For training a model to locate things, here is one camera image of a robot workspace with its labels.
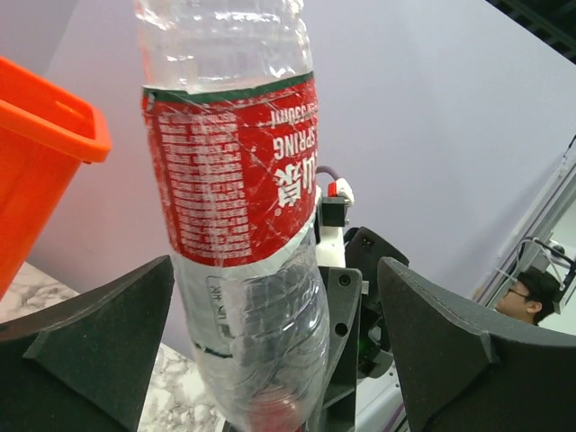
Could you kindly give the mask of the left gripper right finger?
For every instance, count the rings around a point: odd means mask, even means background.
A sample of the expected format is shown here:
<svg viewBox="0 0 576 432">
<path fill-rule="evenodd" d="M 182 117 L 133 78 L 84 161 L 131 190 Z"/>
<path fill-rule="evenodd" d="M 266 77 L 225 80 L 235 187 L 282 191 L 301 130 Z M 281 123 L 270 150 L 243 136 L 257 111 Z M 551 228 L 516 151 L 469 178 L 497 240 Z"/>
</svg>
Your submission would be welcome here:
<svg viewBox="0 0 576 432">
<path fill-rule="evenodd" d="M 383 314 L 412 431 L 573 431 L 575 337 L 526 324 L 378 265 Z"/>
</svg>

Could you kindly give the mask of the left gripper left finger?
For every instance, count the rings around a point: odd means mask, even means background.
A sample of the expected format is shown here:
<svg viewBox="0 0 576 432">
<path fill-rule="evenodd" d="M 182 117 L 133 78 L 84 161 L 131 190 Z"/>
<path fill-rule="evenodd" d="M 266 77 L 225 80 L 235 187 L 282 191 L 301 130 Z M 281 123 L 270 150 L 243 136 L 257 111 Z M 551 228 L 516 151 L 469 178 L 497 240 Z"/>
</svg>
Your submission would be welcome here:
<svg viewBox="0 0 576 432">
<path fill-rule="evenodd" d="M 1 326 L 3 431 L 135 431 L 174 286 L 160 256 Z"/>
</svg>

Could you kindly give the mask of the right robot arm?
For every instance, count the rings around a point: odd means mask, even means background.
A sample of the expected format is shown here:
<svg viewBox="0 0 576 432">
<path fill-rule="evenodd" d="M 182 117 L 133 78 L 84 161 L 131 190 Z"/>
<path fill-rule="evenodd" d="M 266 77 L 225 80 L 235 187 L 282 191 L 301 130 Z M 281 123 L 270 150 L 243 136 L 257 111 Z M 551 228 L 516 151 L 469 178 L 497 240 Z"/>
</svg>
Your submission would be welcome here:
<svg viewBox="0 0 576 432">
<path fill-rule="evenodd" d="M 330 348 L 325 392 L 309 431 L 406 431 L 401 396 L 377 283 L 381 258 L 409 260 L 368 228 L 337 243 L 342 260 L 321 269 L 328 294 Z"/>
</svg>

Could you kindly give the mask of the red label water bottle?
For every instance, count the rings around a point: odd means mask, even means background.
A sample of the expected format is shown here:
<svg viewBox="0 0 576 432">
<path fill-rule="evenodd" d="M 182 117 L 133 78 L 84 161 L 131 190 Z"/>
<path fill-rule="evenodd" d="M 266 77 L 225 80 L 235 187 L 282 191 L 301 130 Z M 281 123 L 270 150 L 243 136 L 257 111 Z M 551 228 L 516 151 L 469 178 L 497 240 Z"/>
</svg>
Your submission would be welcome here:
<svg viewBox="0 0 576 432">
<path fill-rule="evenodd" d="M 300 1 L 138 1 L 142 115 L 193 359 L 239 431 L 323 389 L 318 100 Z"/>
</svg>

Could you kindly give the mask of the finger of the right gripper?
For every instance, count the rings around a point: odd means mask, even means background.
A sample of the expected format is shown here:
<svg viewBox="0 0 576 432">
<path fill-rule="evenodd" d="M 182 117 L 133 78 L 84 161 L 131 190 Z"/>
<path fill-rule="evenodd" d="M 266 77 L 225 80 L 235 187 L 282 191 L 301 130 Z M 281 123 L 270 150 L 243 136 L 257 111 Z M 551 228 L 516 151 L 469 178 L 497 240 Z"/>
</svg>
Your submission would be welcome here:
<svg viewBox="0 0 576 432">
<path fill-rule="evenodd" d="M 362 274 L 356 269 L 320 269 L 328 296 L 330 339 L 325 393 L 318 431 L 356 428 L 356 379 Z"/>
</svg>

